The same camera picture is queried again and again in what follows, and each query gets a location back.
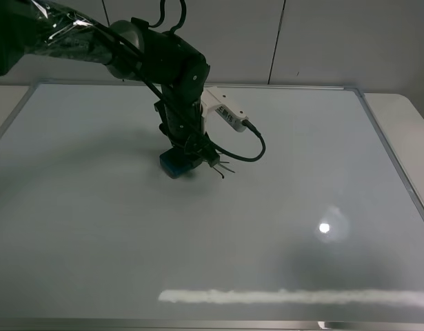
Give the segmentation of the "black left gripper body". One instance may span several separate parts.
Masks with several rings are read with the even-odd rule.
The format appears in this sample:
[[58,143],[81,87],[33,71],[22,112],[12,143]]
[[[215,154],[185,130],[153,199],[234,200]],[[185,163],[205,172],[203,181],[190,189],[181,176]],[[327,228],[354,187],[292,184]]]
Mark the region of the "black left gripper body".
[[205,133],[202,93],[202,90],[159,93],[154,107],[161,118],[160,131],[172,146],[161,155],[165,162],[211,162],[212,146]]

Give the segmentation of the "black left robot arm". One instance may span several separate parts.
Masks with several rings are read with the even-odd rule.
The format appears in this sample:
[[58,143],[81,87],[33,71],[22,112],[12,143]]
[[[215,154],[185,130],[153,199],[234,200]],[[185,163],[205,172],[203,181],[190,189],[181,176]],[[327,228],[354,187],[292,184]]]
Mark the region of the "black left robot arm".
[[142,81],[159,98],[171,144],[208,163],[218,160],[201,109],[210,67],[175,33],[137,18],[104,26],[52,1],[0,1],[0,77],[29,54],[99,63],[118,79]]

